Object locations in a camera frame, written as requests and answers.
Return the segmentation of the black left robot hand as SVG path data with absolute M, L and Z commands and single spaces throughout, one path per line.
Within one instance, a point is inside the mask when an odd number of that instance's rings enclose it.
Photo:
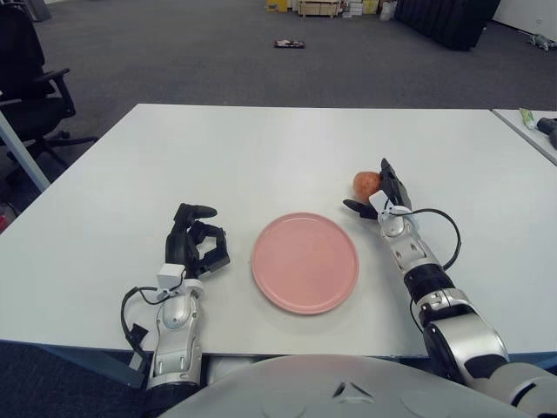
M 178 207 L 165 242 L 165 262 L 184 266 L 187 279 L 198 279 L 230 263 L 224 229 L 201 221 L 217 214 L 209 206 L 182 203 Z M 215 247 L 201 257 L 198 246 L 206 238 L 214 238 Z

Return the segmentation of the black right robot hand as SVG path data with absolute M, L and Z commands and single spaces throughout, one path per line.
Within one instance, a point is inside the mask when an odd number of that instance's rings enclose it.
M 344 199 L 343 204 L 363 219 L 377 220 L 378 210 L 372 205 L 370 198 L 377 192 L 383 192 L 386 203 L 412 209 L 411 200 L 401 180 L 386 158 L 380 163 L 379 172 L 358 172 L 352 181 L 355 199 Z

